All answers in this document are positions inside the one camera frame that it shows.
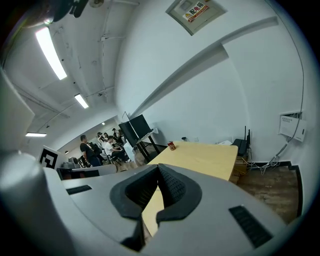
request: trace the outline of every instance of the wooden table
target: wooden table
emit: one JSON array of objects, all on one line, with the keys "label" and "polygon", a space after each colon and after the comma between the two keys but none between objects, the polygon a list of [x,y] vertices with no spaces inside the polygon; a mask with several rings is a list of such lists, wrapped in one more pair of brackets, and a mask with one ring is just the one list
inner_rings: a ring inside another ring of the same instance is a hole
[{"label": "wooden table", "polygon": [[[185,141],[174,141],[173,143],[176,150],[171,151],[167,147],[148,165],[168,164],[229,180],[238,154],[237,146]],[[163,198],[158,187],[142,213],[143,221],[152,236],[158,230],[157,212],[163,209]]]}]

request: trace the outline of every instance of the white box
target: white box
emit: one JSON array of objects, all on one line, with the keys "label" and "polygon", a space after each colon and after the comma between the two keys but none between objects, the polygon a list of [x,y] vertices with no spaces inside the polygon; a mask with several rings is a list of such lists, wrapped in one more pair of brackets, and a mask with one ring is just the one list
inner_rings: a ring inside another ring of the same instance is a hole
[{"label": "white box", "polygon": [[298,118],[282,115],[280,118],[279,133],[289,137],[292,137],[295,134],[293,138],[295,140],[303,142],[306,134],[306,127],[307,127],[307,122],[305,120],[300,119],[299,121]]}]

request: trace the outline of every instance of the person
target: person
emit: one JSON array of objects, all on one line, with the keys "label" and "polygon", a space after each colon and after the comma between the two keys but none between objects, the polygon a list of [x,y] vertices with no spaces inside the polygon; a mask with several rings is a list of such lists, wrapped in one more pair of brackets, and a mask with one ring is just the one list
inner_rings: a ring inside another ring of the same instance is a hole
[{"label": "person", "polygon": [[105,147],[105,144],[106,144],[106,142],[107,142],[107,137],[104,137],[101,132],[98,132],[97,135],[98,135],[98,142],[99,142],[100,145],[104,148],[104,147]]},{"label": "person", "polygon": [[122,132],[121,129],[119,129],[118,132],[119,132],[119,137],[121,138],[124,135],[124,133]]},{"label": "person", "polygon": [[114,139],[117,143],[123,144],[123,141],[122,141],[122,139],[121,139],[121,137],[120,137],[119,131],[116,130],[116,128],[113,128],[112,131],[113,131],[113,139]]},{"label": "person", "polygon": [[114,142],[114,137],[113,136],[108,136],[107,138],[107,143],[104,146],[104,151],[107,155],[110,155],[112,157],[118,157],[120,158],[123,162],[130,162],[131,160],[128,159],[124,154],[124,150],[120,149],[120,147],[113,147],[112,143]]},{"label": "person", "polygon": [[88,139],[86,135],[81,135],[80,137],[81,144],[80,144],[80,150],[83,154],[84,159],[89,162],[93,167],[101,166],[99,159],[96,157],[95,152],[89,146]]},{"label": "person", "polygon": [[103,157],[100,155],[102,153],[102,150],[98,147],[97,144],[94,144],[93,142],[90,142],[90,146],[95,154],[95,156],[99,159],[100,164],[103,165]]},{"label": "person", "polygon": [[118,139],[118,138],[120,137],[119,131],[116,130],[116,128],[113,128],[112,131],[113,131],[113,136],[114,136],[116,139]]}]

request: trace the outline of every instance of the white shirt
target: white shirt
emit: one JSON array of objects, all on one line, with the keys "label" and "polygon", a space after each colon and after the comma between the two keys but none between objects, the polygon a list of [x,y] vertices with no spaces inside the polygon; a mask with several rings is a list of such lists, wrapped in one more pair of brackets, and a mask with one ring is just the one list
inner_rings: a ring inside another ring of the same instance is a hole
[{"label": "white shirt", "polygon": [[105,145],[106,145],[106,142],[102,141],[102,140],[99,140],[99,143],[101,145],[101,147],[104,149],[105,148]]},{"label": "white shirt", "polygon": [[105,145],[104,145],[104,151],[107,155],[111,155],[112,152],[113,152],[113,149],[114,147],[109,143],[109,142],[106,142]]}]

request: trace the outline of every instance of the white wall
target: white wall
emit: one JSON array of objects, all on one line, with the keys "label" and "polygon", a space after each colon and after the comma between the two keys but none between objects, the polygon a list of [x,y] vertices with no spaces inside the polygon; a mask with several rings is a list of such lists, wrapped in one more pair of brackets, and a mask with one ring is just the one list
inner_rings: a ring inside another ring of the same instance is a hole
[{"label": "white wall", "polygon": [[303,143],[297,143],[297,150],[291,158],[298,165],[303,189],[303,212],[310,207],[320,185],[320,67],[319,63],[299,27],[277,3],[272,7],[287,26],[301,57],[304,71],[303,111],[307,120],[307,133]]},{"label": "white wall", "polygon": [[[137,7],[117,63],[118,115],[143,113],[150,126],[159,128],[155,140],[163,145],[182,136],[206,143],[243,138],[247,125],[253,160],[267,162],[285,144],[278,135],[279,114],[300,110],[299,55],[265,1],[217,2],[227,12],[194,36],[166,14],[171,0]],[[281,160],[300,166],[305,209],[319,170],[314,158],[319,152],[319,70],[303,38],[297,40],[305,58],[302,110],[308,128],[305,142],[292,141]],[[221,61],[203,57],[219,47],[225,52]]]},{"label": "white wall", "polygon": [[61,120],[49,128],[40,130],[40,133],[47,133],[46,137],[26,138],[25,146],[21,151],[27,152],[36,158],[39,157],[42,145],[57,151],[87,130],[115,117],[117,114],[117,109],[113,104],[102,104],[95,108],[83,109],[83,111],[68,119]]}]

